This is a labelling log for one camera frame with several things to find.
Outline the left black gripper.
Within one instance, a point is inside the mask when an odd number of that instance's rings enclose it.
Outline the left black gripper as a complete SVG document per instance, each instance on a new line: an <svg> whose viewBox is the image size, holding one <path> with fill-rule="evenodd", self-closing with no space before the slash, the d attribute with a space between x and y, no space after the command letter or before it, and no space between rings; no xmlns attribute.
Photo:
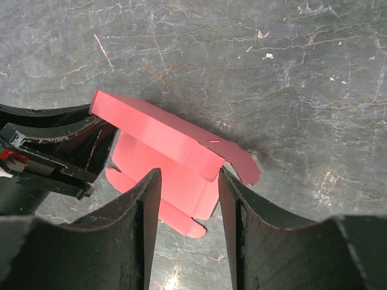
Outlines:
<svg viewBox="0 0 387 290"><path fill-rule="evenodd" d="M57 109L1 106L1 167L11 181L78 200L92 195L117 128L89 105Z"/></svg>

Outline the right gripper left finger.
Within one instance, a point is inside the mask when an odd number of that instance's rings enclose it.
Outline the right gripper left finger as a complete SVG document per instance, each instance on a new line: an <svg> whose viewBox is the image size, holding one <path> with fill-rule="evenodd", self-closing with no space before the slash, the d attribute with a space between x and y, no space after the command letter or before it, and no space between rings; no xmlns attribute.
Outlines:
<svg viewBox="0 0 387 290"><path fill-rule="evenodd" d="M70 224L1 217L2 289L148 289L161 171Z"/></svg>

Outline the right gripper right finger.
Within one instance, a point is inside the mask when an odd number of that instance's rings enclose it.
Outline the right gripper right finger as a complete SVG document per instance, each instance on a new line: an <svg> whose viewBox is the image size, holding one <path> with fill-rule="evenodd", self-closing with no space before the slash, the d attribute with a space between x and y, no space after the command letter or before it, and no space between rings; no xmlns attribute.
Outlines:
<svg viewBox="0 0 387 290"><path fill-rule="evenodd" d="M386 216L312 221L226 169L218 187L233 289L386 288Z"/></svg>

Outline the pink cardboard box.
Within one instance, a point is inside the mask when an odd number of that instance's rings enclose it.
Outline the pink cardboard box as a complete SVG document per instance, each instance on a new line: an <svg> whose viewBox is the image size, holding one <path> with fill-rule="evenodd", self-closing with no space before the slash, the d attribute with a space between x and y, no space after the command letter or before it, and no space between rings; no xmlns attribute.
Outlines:
<svg viewBox="0 0 387 290"><path fill-rule="evenodd" d="M261 170L244 149L144 100L96 91L92 114L120 131L106 170L120 192L151 169L161 170L158 217L180 234L199 238L218 202L220 168L230 164L243 184L256 184Z"/></svg>

